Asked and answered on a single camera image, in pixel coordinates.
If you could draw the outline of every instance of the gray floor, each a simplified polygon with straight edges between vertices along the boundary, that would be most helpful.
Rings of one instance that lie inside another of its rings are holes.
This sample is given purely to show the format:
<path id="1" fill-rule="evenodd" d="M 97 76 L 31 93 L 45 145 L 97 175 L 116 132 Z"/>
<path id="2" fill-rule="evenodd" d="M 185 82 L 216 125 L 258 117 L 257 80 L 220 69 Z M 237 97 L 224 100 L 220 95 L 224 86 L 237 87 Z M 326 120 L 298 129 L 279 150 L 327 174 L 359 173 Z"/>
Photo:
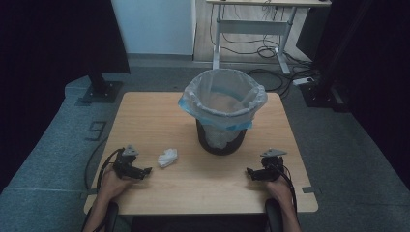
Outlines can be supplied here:
<path id="1" fill-rule="evenodd" d="M 103 152 L 98 146 L 109 135 L 122 95 L 182 92 L 209 69 L 209 64 L 147 64 L 132 67 L 131 75 L 104 75 L 124 82 L 115 103 L 77 104 L 89 86 L 87 77 L 67 86 L 60 111 L 0 196 L 0 231 L 79 231 L 85 218 L 86 163 L 95 152 L 86 172 L 91 183 Z M 274 84 L 269 76 L 257 81 Z M 294 86 L 283 104 L 319 204 L 316 213 L 299 215 L 304 231 L 410 231 L 410 192 L 354 117 L 306 107 Z M 106 123 L 99 139 L 93 122 Z M 127 224 L 120 220 L 116 231 L 127 231 Z"/>

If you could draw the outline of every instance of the hand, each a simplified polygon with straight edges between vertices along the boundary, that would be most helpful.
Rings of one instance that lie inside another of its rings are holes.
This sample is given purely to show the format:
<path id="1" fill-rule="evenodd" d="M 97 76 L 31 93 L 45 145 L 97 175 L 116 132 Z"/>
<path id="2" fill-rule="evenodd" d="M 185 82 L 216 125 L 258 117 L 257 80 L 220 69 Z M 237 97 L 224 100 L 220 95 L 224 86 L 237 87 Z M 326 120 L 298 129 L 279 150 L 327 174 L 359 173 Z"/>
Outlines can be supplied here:
<path id="1" fill-rule="evenodd" d="M 106 167 L 102 176 L 102 186 L 100 187 L 99 196 L 104 197 L 106 200 L 120 195 L 130 185 L 136 183 L 136 179 L 129 177 L 119 178 L 112 168 L 112 164 Z"/>
<path id="2" fill-rule="evenodd" d="M 289 185 L 282 176 L 279 176 L 279 178 L 273 182 L 265 182 L 265 184 L 268 192 L 277 200 L 281 207 L 293 206 L 292 193 Z"/>

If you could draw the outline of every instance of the desk leg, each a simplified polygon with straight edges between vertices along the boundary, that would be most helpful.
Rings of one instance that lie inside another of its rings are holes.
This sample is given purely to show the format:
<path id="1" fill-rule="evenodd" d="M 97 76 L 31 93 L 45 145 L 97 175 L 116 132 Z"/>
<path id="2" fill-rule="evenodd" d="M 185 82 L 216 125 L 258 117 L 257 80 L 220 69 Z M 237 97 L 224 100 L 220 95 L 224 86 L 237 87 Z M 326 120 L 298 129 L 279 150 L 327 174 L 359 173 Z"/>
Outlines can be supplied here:
<path id="1" fill-rule="evenodd" d="M 285 33 L 280 42 L 279 48 L 275 49 L 275 51 L 277 52 L 277 57 L 278 57 L 280 67 L 282 68 L 282 71 L 284 74 L 290 74 L 290 70 L 289 70 L 289 67 L 287 67 L 286 60 L 283 55 L 283 51 L 284 51 L 284 47 L 286 46 L 287 39 L 289 38 L 290 29 L 292 29 L 293 19 L 295 18 L 295 14 L 296 14 L 296 7 L 292 7 L 292 12 L 290 14 L 289 19 L 287 20 Z"/>
<path id="2" fill-rule="evenodd" d="M 215 32 L 215 46 L 214 46 L 214 60 L 212 63 L 212 69 L 216 70 L 220 68 L 220 8 L 218 5 L 218 17 L 217 17 L 217 29 Z"/>

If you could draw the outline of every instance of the wooden table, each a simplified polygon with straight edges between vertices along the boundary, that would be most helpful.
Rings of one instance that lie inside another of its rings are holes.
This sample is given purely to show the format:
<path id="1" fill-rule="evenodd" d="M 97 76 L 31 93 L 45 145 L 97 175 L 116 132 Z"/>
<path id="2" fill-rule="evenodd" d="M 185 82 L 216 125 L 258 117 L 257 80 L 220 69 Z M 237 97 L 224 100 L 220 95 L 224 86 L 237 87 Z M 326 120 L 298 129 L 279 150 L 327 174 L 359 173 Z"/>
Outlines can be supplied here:
<path id="1" fill-rule="evenodd" d="M 277 94 L 255 114 L 241 147 L 233 154 L 216 156 L 199 144 L 195 119 L 178 106 L 182 93 L 127 93 L 124 95 L 100 165 L 115 150 L 133 145 L 139 156 L 133 166 L 153 167 L 144 180 L 125 191 L 116 202 L 122 215 L 255 214 L 264 213 L 269 197 L 260 182 L 253 182 L 246 168 L 261 169 L 260 154 L 269 148 L 286 151 L 299 212 L 318 209 L 308 174 Z M 178 159 L 160 168 L 158 157 L 169 148 Z M 96 174 L 92 188 L 97 185 Z M 88 212 L 96 195 L 89 195 Z"/>
<path id="2" fill-rule="evenodd" d="M 275 51 L 284 74 L 290 74 L 283 52 L 287 39 L 289 38 L 297 8 L 330 7 L 332 4 L 330 0 L 207 0 L 207 3 L 218 5 L 213 69 L 220 67 L 220 33 L 278 35 L 281 36 L 281 40 L 280 45 Z M 226 20 L 220 17 L 222 5 L 278 6 L 292 8 L 292 11 L 287 21 Z"/>

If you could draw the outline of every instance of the trash can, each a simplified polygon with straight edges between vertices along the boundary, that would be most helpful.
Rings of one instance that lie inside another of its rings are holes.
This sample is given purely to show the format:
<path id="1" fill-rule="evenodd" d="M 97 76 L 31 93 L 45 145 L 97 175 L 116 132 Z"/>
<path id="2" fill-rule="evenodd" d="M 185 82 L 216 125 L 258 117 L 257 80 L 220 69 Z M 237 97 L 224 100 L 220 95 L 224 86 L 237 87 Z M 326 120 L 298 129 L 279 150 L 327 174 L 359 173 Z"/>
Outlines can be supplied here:
<path id="1" fill-rule="evenodd" d="M 195 77 L 178 104 L 195 118 L 201 146 L 228 155 L 241 146 L 254 114 L 267 100 L 265 88 L 244 72 L 217 69 Z"/>

